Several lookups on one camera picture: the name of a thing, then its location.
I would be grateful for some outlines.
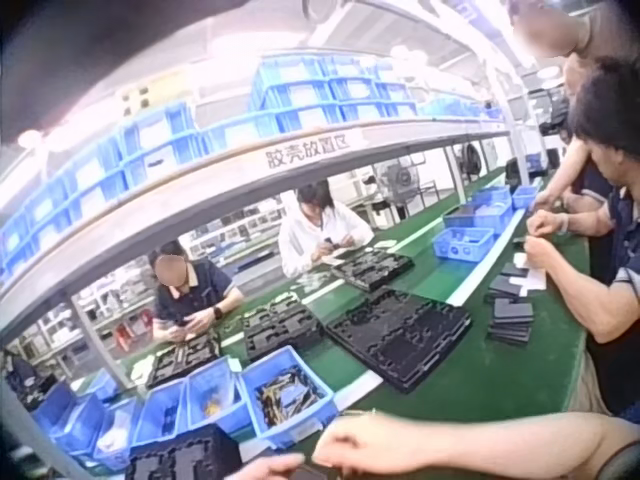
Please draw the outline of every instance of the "person's arm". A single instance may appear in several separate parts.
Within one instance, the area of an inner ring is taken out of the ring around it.
[[[374,414],[331,424],[313,460],[378,474],[453,467],[509,478],[574,474],[593,479],[611,456],[638,438],[638,426],[590,413],[473,425],[421,423]]]
[[[567,154],[560,163],[560,168],[551,178],[547,188],[536,197],[534,209],[551,210],[562,192],[578,178],[588,158],[589,148],[582,140],[574,137],[569,144]]]

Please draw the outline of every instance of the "metal pole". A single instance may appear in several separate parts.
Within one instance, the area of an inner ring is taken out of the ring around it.
[[[107,370],[109,375],[111,375],[122,390],[129,390],[135,387],[133,382],[124,374],[120,365],[116,363],[109,351],[105,348],[102,340],[98,336],[98,332],[96,332],[93,325],[91,325],[87,313],[82,309],[78,301],[73,296],[69,296],[67,301],[79,320],[78,327],[80,327],[87,345],[101,360],[102,366]]]
[[[464,192],[464,183],[462,182],[462,175],[460,174],[460,169],[458,168],[458,162],[456,162],[456,156],[453,153],[453,147],[444,147],[443,150],[445,157],[447,157],[447,163],[449,164],[449,170],[451,171],[451,176],[453,177],[453,184],[456,187],[456,192],[458,193],[458,199],[460,200],[461,204],[467,203],[467,195]]]
[[[6,428],[22,445],[27,445],[40,457],[47,465],[53,467],[64,478],[74,480],[92,480],[83,468],[75,460],[60,450],[45,435],[38,424],[31,418],[29,412],[11,390],[4,377],[0,378],[0,398],[2,408],[0,408],[0,419],[2,426]]]

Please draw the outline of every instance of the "person's hand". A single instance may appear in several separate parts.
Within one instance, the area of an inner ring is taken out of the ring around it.
[[[542,237],[551,235],[562,228],[562,217],[556,213],[538,210],[527,220],[529,235]]]
[[[301,453],[262,457],[245,465],[226,480],[286,480],[303,463],[304,455]]]
[[[548,270],[549,262],[553,261],[556,247],[549,240],[527,236],[524,242],[524,251],[527,253],[527,261],[533,268]]]
[[[322,434],[313,461],[318,465],[376,474],[425,467],[428,445],[419,424],[387,415],[343,417]]]
[[[340,242],[340,246],[342,248],[352,248],[356,246],[356,241],[355,239],[349,234],[346,237],[344,237],[342,239],[342,241]]]
[[[316,263],[322,257],[326,257],[327,255],[331,255],[333,250],[334,250],[333,245],[331,245],[330,243],[327,243],[327,242],[321,242],[321,243],[318,244],[318,246],[316,247],[315,251],[311,254],[311,261],[313,263]]]
[[[213,313],[213,307],[200,310],[199,312],[185,317],[185,320],[188,322],[185,327],[187,333],[198,334],[204,332],[211,326],[214,319],[215,314]]]

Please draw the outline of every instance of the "fluorescent light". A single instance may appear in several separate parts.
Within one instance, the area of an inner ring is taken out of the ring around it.
[[[548,80],[550,78],[555,78],[558,75],[560,75],[560,67],[553,66],[553,67],[543,68],[537,73],[537,75],[540,80]]]

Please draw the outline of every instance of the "ceiling light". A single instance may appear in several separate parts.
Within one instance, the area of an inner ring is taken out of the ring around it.
[[[18,145],[29,150],[35,148],[42,141],[42,134],[37,130],[27,130],[18,137]]]
[[[537,75],[538,75],[538,78],[541,80],[548,80],[550,78],[555,78],[558,75],[560,75],[560,67],[553,66],[553,67],[543,68],[538,72]]]

